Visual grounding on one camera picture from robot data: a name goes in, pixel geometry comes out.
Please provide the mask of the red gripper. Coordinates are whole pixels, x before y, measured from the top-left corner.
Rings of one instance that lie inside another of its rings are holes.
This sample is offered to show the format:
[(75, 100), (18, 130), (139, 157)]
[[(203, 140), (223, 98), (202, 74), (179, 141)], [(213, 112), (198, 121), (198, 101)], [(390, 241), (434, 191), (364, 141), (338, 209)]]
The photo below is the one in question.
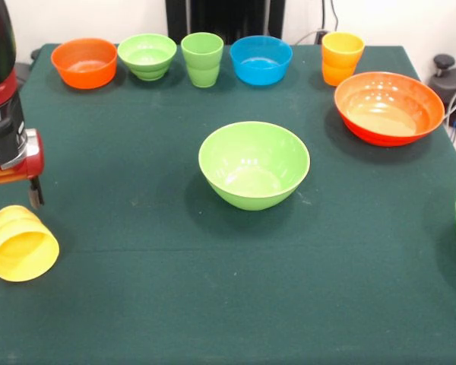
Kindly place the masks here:
[(39, 209), (45, 204), (39, 178), (44, 166), (43, 141), (39, 131), (25, 129), (17, 156), (7, 162), (0, 157), (0, 185), (28, 179), (30, 205)]

